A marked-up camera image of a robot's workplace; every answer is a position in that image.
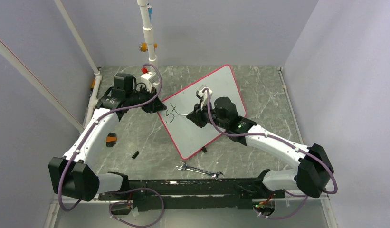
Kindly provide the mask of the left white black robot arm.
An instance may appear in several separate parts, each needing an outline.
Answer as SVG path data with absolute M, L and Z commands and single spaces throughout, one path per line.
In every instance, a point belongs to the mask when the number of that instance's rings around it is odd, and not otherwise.
M 53 157 L 49 174 L 59 204 L 63 197 L 77 202 L 91 201 L 97 194 L 112 193 L 125 199 L 130 193 L 126 174 L 108 172 L 96 174 L 91 166 L 100 152 L 101 143 L 131 109 L 140 108 L 146 113 L 165 110 L 159 99 L 162 78 L 157 72 L 141 75 L 140 81 L 131 74 L 117 74 L 114 83 L 98 100 L 88 126 L 62 157 Z

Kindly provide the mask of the red framed whiteboard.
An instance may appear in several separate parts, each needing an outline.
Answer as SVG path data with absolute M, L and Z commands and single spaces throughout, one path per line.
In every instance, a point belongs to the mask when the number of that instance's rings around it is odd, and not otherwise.
M 221 136 L 211 124 L 199 128 L 185 116 L 178 115 L 193 111 L 194 105 L 199 103 L 196 91 L 202 85 L 206 85 L 212 90 L 210 100 L 212 103 L 219 97 L 228 97 L 236 105 L 240 116 L 245 117 L 247 115 L 240 89 L 230 65 L 217 68 L 165 98 L 162 102 L 167 109 L 158 112 L 158 116 L 180 157 L 185 160 L 201 151 L 203 146 L 210 144 Z

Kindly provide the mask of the orange black small block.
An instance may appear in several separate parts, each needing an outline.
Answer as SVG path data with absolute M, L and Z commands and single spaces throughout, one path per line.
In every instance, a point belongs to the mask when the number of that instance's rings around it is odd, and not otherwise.
M 116 133 L 109 133 L 106 137 L 106 147 L 114 147 L 117 142 L 117 135 Z

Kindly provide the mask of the white pvc pipe frame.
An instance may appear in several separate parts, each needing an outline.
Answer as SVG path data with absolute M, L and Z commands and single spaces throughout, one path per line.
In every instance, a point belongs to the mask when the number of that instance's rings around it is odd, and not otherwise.
M 94 112 L 94 105 L 97 102 L 96 95 L 103 78 L 101 72 L 97 69 L 92 57 L 90 56 L 83 40 L 81 39 L 76 27 L 73 24 L 64 4 L 60 0 L 54 1 L 57 9 L 59 10 L 64 22 L 73 35 L 79 49 L 82 51 L 85 59 L 93 71 L 95 76 L 95 83 L 93 93 L 89 98 L 86 117 L 84 123 L 81 124 L 65 107 L 61 102 L 48 90 L 48 88 L 31 72 L 31 70 L 15 55 L 11 49 L 0 39 L 0 54 L 22 75 L 27 79 L 37 90 L 40 92 L 66 119 L 71 123 L 80 133 L 84 130 L 88 119 L 92 117 Z M 140 7 L 141 17 L 143 21 L 143 34 L 145 46 L 141 45 L 142 52 L 149 52 L 149 63 L 153 64 L 153 68 L 158 66 L 158 59 L 155 53 L 155 41 L 153 34 L 153 25 L 151 23 L 151 16 L 149 10 L 152 6 L 147 0 L 138 0 L 137 4 Z

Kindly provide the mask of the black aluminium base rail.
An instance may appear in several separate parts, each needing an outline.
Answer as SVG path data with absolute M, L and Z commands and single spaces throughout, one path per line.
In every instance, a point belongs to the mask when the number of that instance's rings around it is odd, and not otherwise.
M 286 196 L 305 198 L 300 190 L 268 190 L 261 178 L 234 178 L 222 181 L 212 179 L 181 180 L 129 180 L 122 176 L 122 185 L 115 190 L 100 190 L 99 180 L 66 178 L 59 186 L 54 182 L 55 193 L 76 200 L 93 199 L 110 202 L 112 215 L 138 214 L 165 209 L 257 209 L 271 215 L 274 201 Z

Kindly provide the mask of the silver double ended wrench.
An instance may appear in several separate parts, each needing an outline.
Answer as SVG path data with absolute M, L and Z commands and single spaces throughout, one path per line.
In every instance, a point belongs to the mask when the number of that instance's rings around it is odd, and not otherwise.
M 195 173 L 199 173 L 199 174 L 202 174 L 202 175 L 209 176 L 209 177 L 215 179 L 216 181 L 222 181 L 222 179 L 220 177 L 224 176 L 224 174 L 222 172 L 220 172 L 220 171 L 218 171 L 218 172 L 206 171 L 206 170 L 203 170 L 203 169 L 200 169 L 200 168 L 192 167 L 192 166 L 188 165 L 186 162 L 183 162 L 183 161 L 181 161 L 181 165 L 180 166 L 175 166 L 175 167 L 179 171 L 192 171 L 192 172 L 195 172 Z

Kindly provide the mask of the black marker cap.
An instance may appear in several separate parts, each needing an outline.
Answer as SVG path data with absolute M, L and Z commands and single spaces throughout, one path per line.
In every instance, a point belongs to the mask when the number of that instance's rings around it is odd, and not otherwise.
M 132 159 L 136 159 L 136 157 L 139 155 L 139 151 L 136 151 L 134 154 L 133 154 L 133 156 L 132 156 Z

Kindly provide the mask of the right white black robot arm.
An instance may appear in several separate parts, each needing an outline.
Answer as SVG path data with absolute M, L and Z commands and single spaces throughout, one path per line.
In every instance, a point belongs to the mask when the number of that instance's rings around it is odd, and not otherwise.
M 236 105 L 228 97 L 218 98 L 214 108 L 205 105 L 202 100 L 186 117 L 200 128 L 211 124 L 230 140 L 263 150 L 292 167 L 290 170 L 262 171 L 255 184 L 255 191 L 261 197 L 267 197 L 276 190 L 300 190 L 304 196 L 312 198 L 318 198 L 322 193 L 338 192 L 333 166 L 322 146 L 294 143 L 269 132 L 256 122 L 240 116 Z

